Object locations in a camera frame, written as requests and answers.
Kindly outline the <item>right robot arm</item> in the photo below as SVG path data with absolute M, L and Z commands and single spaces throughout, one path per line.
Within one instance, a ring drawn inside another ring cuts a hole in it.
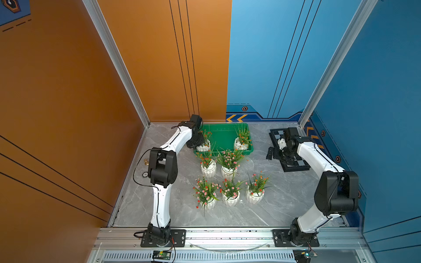
M 359 206 L 359 178 L 331 160 L 310 137 L 298 128 L 271 129 L 273 146 L 267 159 L 279 160 L 284 172 L 312 169 L 319 178 L 314 205 L 295 218 L 289 229 L 273 230 L 276 247 L 317 247 L 318 233 L 329 221 L 356 211 Z

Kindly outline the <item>red flower pot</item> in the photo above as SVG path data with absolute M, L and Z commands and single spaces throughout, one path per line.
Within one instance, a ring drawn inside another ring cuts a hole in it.
M 203 131 L 201 131 L 201 134 L 203 135 L 204 142 L 200 146 L 197 146 L 196 150 L 198 152 L 210 151 L 211 150 L 211 143 L 210 143 L 209 138 L 211 137 L 212 133 L 210 131 L 203 130 Z
M 217 163 L 213 158 L 211 150 L 196 152 L 196 156 L 200 159 L 200 168 L 202 175 L 206 179 L 213 178 L 216 175 Z

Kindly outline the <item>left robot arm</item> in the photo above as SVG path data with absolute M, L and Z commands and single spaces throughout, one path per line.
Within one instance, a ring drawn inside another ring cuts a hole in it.
M 205 140 L 200 133 L 202 118 L 192 115 L 189 121 L 174 126 L 175 133 L 162 146 L 150 150 L 148 177 L 153 188 L 153 214 L 146 239 L 159 246 L 170 242 L 171 189 L 178 176 L 177 155 L 184 146 L 193 149 Z

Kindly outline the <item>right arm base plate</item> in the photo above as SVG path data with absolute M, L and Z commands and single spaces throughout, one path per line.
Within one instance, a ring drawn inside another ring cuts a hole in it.
M 319 247 L 319 239 L 316 233 L 291 233 L 287 229 L 273 229 L 273 239 L 276 247 Z

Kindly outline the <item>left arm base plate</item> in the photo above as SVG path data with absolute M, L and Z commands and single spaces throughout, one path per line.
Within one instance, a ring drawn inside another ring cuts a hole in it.
M 186 230 L 169 229 L 162 233 L 147 231 L 144 233 L 140 246 L 143 248 L 171 247 L 182 248 L 185 246 Z

